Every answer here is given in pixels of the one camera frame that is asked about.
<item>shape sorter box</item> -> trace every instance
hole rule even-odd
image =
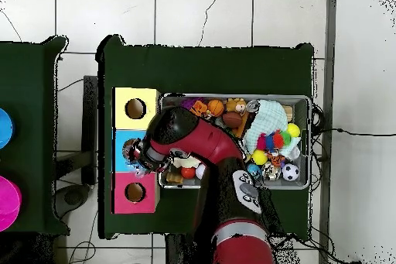
[[[114,189],[115,214],[154,213],[159,202],[159,185],[157,173],[136,177],[134,173],[117,172],[114,175],[116,187]],[[139,202],[132,202],[127,198],[128,186],[140,185],[143,189],[143,198]]]
[[[114,120],[116,129],[146,130],[150,121],[157,113],[159,92],[156,89],[115,87],[114,88]],[[128,115],[128,103],[140,101],[143,106],[143,114],[138,118]]]
[[[135,168],[128,164],[128,161],[122,155],[122,147],[131,139],[143,139],[145,131],[135,130],[116,130],[114,145],[114,164],[112,164],[113,172],[135,172]]]

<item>yellow ball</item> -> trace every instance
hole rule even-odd
[[[297,138],[300,135],[300,129],[296,124],[288,123],[288,133],[293,138]]]
[[[265,153],[258,149],[254,151],[253,155],[251,155],[251,158],[256,165],[264,165],[268,160],[268,157],[265,155]]]

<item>gray bin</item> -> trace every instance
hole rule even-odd
[[[246,102],[251,100],[269,100],[277,101],[281,105],[293,107],[293,116],[291,122],[295,123],[301,130],[301,141],[299,149],[300,157],[293,161],[300,171],[299,178],[295,181],[286,181],[279,178],[276,181],[256,182],[257,186],[263,186],[274,190],[302,190],[307,188],[311,183],[311,122],[312,122],[312,102],[311,99],[304,95],[275,95],[275,94],[184,94],[183,97],[175,96],[175,94],[165,94],[159,102],[159,109],[172,106],[179,106],[181,101],[188,97],[200,97],[219,100],[227,100],[228,98],[243,98]],[[168,189],[196,189],[200,188],[200,180],[194,178],[184,180],[183,185],[175,185],[166,182],[166,174],[170,171],[177,170],[171,166],[169,170],[159,174],[159,184]]]

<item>pink block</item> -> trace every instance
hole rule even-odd
[[[133,203],[125,196],[125,188],[130,183],[140,183],[145,188],[145,197],[138,203]],[[155,181],[155,173],[147,174],[141,178],[134,173],[118,172],[115,174],[114,189],[114,213],[115,214],[135,214],[154,213],[157,205],[156,193],[158,186]]]

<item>dark green table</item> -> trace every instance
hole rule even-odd
[[[7,231],[65,235],[53,213],[56,58],[67,39],[44,43],[0,43],[0,107],[15,123],[12,141],[0,150],[0,175],[16,183],[22,206]]]
[[[313,48],[295,49],[126,46],[108,36],[97,50],[100,183],[99,233],[187,233],[191,229],[197,190],[161,189],[154,214],[111,213],[111,89],[148,87],[161,93],[303,94],[311,98]],[[272,200],[286,232],[308,238],[309,190],[273,190]]]

